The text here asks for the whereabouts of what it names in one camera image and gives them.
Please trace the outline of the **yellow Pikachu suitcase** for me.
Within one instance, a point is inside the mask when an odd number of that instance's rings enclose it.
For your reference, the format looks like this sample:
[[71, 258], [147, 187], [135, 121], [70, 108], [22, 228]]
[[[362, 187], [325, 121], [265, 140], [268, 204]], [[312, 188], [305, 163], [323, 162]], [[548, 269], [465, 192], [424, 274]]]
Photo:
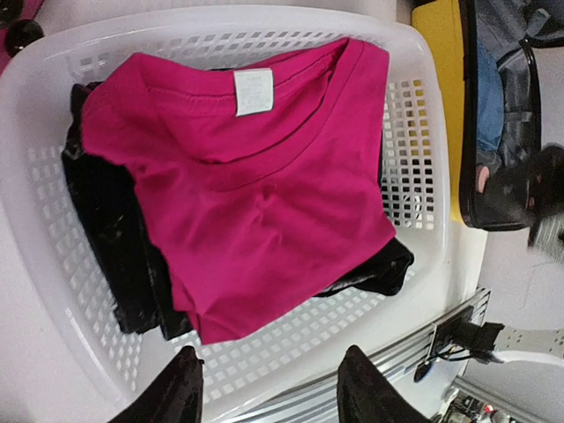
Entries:
[[[476, 168], [490, 177], [548, 145], [563, 147], [563, 4], [560, 1], [420, 1], [413, 26], [431, 49], [449, 142], [452, 218], [487, 231], [526, 226], [486, 204]], [[477, 141], [481, 42], [497, 62], [504, 124], [497, 150]]]

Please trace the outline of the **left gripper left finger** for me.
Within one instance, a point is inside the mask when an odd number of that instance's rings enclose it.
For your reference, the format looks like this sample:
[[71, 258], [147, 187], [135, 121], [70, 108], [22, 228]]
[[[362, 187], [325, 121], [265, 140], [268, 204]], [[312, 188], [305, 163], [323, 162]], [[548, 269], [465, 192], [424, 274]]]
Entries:
[[204, 362], [184, 346], [148, 388], [111, 423], [194, 423], [202, 421]]

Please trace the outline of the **black white patterned pouch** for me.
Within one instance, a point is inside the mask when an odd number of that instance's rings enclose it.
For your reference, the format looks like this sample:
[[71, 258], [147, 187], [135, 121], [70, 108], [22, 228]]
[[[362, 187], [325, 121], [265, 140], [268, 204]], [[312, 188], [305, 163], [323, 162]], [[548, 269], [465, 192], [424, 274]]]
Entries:
[[288, 135], [244, 130], [214, 99], [112, 82], [75, 84], [61, 158], [70, 199], [122, 331], [245, 338], [313, 297], [397, 294], [414, 254], [376, 177], [377, 144], [330, 137], [339, 90]]

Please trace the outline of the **white plastic basket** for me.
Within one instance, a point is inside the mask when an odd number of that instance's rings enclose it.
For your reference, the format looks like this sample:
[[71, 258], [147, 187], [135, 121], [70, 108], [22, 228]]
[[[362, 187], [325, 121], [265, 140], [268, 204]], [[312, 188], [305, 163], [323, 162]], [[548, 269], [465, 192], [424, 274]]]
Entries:
[[[123, 334], [114, 298], [66, 188], [61, 152], [76, 83], [102, 80], [144, 52], [198, 69], [240, 67], [350, 36], [390, 54], [382, 135], [384, 209], [415, 255], [395, 297], [348, 289], [314, 298], [242, 340]], [[376, 350], [427, 321], [427, 286], [447, 252], [449, 160], [432, 53], [412, 27], [273, 5], [156, 7], [76, 26], [25, 48], [1, 77], [1, 414], [31, 422], [103, 422], [191, 345], [204, 361], [204, 420], [228, 422], [283, 392], [279, 408], [335, 417], [296, 398], [350, 345]]]

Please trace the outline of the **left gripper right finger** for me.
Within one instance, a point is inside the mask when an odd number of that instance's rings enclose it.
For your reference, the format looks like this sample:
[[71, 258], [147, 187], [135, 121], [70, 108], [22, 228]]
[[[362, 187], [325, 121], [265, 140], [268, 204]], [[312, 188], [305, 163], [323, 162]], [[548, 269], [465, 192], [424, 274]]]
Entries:
[[357, 346], [350, 346], [338, 366], [338, 421], [427, 423]]

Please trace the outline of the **magenta t-shirt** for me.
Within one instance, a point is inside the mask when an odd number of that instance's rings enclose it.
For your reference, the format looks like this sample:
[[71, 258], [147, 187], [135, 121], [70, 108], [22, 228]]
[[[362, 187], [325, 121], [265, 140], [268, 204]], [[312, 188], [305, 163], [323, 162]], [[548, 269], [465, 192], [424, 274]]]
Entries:
[[82, 110], [85, 150], [131, 174], [175, 309], [245, 338], [375, 256], [390, 56], [344, 38], [240, 70], [136, 53]]

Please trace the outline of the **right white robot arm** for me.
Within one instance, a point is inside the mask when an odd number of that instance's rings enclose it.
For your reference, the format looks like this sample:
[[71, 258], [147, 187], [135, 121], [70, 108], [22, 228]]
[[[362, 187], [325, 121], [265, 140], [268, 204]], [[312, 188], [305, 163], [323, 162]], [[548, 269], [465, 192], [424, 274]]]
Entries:
[[[530, 229], [528, 247], [563, 263], [563, 147], [548, 145], [490, 177], [486, 202]], [[502, 323], [460, 323], [452, 341], [484, 364], [563, 366], [563, 329], [522, 330]]]

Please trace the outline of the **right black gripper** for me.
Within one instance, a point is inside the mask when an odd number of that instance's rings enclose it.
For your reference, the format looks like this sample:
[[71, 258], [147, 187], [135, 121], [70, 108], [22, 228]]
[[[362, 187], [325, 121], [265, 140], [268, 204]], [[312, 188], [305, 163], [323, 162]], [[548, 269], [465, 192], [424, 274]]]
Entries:
[[563, 147], [548, 145], [485, 182], [483, 197], [503, 216], [530, 229], [531, 247], [563, 245]]

